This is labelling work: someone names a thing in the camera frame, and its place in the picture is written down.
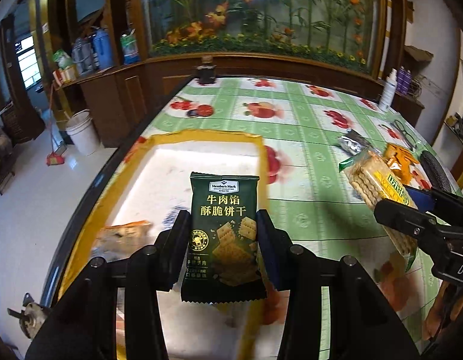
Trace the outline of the person's right hand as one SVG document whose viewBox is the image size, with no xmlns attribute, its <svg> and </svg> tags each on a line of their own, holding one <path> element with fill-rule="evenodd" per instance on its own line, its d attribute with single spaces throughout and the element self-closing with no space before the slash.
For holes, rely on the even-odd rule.
<svg viewBox="0 0 463 360">
<path fill-rule="evenodd" d="M 441 286 L 439 289 L 439 293 L 437 294 L 432 308 L 428 311 L 427 318 L 425 318 L 423 323 L 422 329 L 422 339 L 429 340 L 432 336 L 435 336 L 439 326 L 441 325 L 442 319 L 445 316 L 445 289 L 449 286 L 449 282 L 442 281 Z M 450 313 L 451 321 L 456 320 L 457 316 L 459 315 L 461 309 L 463 307 L 463 296 L 457 300 L 454 305 L 453 309 Z"/>
</svg>

